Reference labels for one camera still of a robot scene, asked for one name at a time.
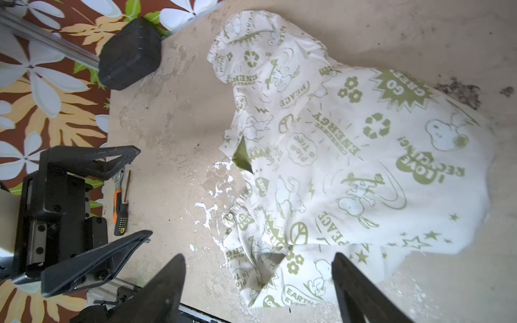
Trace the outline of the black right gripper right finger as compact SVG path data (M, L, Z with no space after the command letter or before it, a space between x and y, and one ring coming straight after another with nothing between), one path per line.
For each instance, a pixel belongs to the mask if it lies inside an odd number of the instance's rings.
M413 322L340 252L332 276L343 322Z

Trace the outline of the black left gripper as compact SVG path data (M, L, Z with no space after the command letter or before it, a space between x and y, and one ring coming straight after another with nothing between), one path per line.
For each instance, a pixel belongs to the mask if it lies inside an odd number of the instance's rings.
M134 145L56 146L42 152L39 170L26 176L22 186L12 278L40 277L45 298L116 278L153 231L108 243L106 219L90 210L94 187L79 176L109 180L140 153Z

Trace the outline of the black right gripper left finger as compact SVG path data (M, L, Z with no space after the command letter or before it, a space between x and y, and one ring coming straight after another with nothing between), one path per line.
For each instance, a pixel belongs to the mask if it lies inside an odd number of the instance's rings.
M185 277L185 258L177 254L145 287L118 288L117 305L107 312L105 321L176 322Z

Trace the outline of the white green printed jacket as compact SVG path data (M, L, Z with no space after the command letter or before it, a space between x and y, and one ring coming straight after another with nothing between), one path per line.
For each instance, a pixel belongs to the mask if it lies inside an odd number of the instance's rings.
M380 283L412 252L459 253L489 216L496 140L481 113L339 63L271 12L234 14L207 58L233 88L221 151L246 192L223 250L249 307L333 303L337 253Z

